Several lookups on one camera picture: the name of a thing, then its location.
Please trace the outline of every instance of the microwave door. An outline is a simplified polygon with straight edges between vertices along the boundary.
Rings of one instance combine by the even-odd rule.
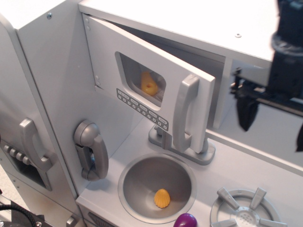
[[[200,153],[214,77],[102,19],[83,14],[96,90],[104,90]]]

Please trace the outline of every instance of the microwave window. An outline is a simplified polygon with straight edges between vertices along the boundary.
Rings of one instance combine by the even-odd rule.
[[[166,81],[160,74],[125,56],[116,53],[121,78],[125,77],[129,88],[153,104],[161,107]]]

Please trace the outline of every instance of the microwave keypad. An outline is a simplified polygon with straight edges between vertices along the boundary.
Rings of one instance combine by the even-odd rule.
[[[117,97],[122,102],[126,103],[130,107],[132,107],[137,112],[141,113],[143,116],[150,119],[152,122],[154,122],[156,125],[160,126],[165,131],[168,131],[169,129],[169,123],[164,118],[158,116],[155,112],[135,100],[134,98],[130,97],[129,95],[125,94],[124,92],[120,91],[117,88]]]

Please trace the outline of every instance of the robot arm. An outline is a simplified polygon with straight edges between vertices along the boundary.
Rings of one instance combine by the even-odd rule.
[[[240,126],[248,131],[260,103],[303,117],[303,0],[278,0],[280,21],[272,38],[270,71],[237,69],[231,93]],[[297,139],[303,151],[303,127]]]

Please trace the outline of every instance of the screw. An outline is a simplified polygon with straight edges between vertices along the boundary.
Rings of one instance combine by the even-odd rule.
[[[48,13],[48,14],[46,15],[46,17],[47,17],[47,19],[52,19],[53,14],[52,14],[52,13]]]

